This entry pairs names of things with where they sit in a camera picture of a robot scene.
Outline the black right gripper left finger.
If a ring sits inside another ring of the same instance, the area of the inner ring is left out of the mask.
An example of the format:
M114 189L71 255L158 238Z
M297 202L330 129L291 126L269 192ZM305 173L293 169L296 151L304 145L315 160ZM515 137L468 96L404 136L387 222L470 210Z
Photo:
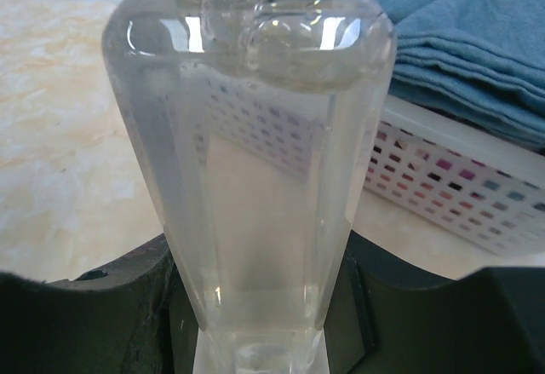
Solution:
M197 337L164 236L74 280L1 274L3 373L191 373Z

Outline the clear square bottle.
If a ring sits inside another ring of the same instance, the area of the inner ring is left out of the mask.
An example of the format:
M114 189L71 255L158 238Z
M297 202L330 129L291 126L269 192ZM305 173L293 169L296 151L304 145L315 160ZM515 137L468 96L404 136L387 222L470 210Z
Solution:
M392 22L376 0L123 0L102 50L215 372L308 372Z

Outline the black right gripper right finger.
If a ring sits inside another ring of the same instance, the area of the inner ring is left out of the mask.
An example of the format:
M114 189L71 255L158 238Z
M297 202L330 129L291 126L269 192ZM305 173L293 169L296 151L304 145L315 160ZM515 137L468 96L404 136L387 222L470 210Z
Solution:
M447 279L352 233L324 336L332 373L541 373L544 271Z

